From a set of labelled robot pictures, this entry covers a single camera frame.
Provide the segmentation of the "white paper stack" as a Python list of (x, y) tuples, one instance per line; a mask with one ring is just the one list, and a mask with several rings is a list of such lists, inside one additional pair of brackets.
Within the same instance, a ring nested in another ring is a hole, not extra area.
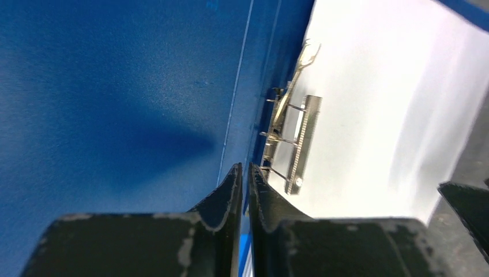
[(296, 89), (322, 98), (300, 192), (314, 218), (428, 223), (488, 88), (488, 11), (468, 1), (316, 1)]

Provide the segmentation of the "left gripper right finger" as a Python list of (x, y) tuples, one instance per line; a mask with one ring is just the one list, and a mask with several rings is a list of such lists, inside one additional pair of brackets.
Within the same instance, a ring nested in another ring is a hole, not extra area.
[(311, 218), (255, 164), (248, 186), (255, 276), (452, 276), (416, 219)]

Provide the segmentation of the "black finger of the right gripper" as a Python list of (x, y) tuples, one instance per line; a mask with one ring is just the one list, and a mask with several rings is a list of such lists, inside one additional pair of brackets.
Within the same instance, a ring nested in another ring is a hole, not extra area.
[(488, 261), (488, 189), (445, 182), (438, 192), (457, 214), (475, 245)]

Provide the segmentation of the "blue folder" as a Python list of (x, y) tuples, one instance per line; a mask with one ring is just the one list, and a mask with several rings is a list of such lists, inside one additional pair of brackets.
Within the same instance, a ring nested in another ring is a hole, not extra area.
[(67, 214), (187, 212), (248, 173), (316, 1), (2, 1), (1, 275)]

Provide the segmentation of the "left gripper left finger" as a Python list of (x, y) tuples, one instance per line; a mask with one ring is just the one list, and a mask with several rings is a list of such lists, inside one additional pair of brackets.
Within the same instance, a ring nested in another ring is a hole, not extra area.
[(22, 276), (238, 276), (242, 165), (187, 212), (67, 214)]

